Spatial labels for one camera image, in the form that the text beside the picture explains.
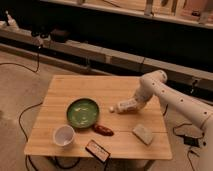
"white cup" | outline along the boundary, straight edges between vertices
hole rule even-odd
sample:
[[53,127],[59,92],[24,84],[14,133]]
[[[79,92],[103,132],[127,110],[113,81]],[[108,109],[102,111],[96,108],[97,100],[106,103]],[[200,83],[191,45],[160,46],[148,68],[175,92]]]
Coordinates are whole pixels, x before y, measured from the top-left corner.
[[68,146],[74,141],[75,131],[69,125],[62,125],[55,129],[53,142],[61,147]]

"concrete floor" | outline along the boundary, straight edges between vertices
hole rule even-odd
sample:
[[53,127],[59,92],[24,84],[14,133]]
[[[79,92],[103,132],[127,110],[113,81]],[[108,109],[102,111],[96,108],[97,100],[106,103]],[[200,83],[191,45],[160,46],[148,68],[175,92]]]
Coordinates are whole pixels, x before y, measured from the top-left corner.
[[[36,62],[11,53],[0,51],[0,63],[16,62],[30,68],[35,68]],[[57,68],[44,63],[40,64],[38,74],[34,74],[24,68],[3,65],[0,66],[0,171],[24,171],[24,147],[25,138],[18,125],[19,114],[27,107],[40,103],[45,97],[48,85],[54,74],[80,74]],[[39,107],[24,114],[22,123],[30,134]],[[181,123],[188,122],[179,113],[168,108],[165,116],[168,136],[171,143],[173,159],[170,161],[156,161],[150,171],[191,171],[191,166],[186,157],[188,146],[183,144],[182,139],[172,134],[172,128]],[[184,127],[179,130],[193,136],[200,136],[201,132],[193,126]],[[197,157],[191,155],[193,165],[196,166]],[[48,160],[41,156],[32,157],[35,165],[40,171],[60,170],[55,168]],[[62,158],[63,163],[71,164],[73,158]],[[108,169],[110,171],[141,171],[146,161],[142,160],[110,160]],[[99,171],[103,165],[94,158],[82,159],[73,169],[76,171]]]

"red object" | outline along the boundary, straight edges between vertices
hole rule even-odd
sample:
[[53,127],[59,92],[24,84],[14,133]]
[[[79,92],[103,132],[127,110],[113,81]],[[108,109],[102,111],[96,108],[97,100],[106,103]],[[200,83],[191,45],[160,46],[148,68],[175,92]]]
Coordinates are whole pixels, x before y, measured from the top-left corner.
[[93,125],[93,130],[104,136],[114,135],[114,132],[111,129],[109,129],[105,126],[98,125],[98,124]]

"wooden table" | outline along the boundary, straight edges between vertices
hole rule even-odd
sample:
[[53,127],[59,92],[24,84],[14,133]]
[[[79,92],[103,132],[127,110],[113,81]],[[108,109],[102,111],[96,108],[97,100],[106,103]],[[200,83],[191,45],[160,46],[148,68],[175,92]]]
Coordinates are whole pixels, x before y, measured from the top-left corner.
[[[111,158],[171,159],[167,130],[157,97],[154,96],[138,113],[122,115],[109,112],[110,106],[132,97],[138,86],[139,77],[54,76],[24,153],[41,156],[91,157],[85,146],[94,139],[111,153]],[[88,128],[76,131],[72,146],[66,149],[58,147],[52,140],[53,131],[56,127],[67,123],[67,107],[79,98],[95,100],[100,107],[98,123],[111,128],[115,134],[106,137]],[[132,133],[138,123],[142,123],[154,133],[153,142],[149,146],[143,144]]]

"small box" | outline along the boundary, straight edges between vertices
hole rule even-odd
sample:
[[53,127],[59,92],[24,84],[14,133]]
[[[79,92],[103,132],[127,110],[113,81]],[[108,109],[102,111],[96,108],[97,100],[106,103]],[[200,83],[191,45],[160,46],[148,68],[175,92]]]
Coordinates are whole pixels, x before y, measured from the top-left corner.
[[105,163],[110,156],[110,153],[94,140],[90,140],[86,146],[86,150],[102,163]]

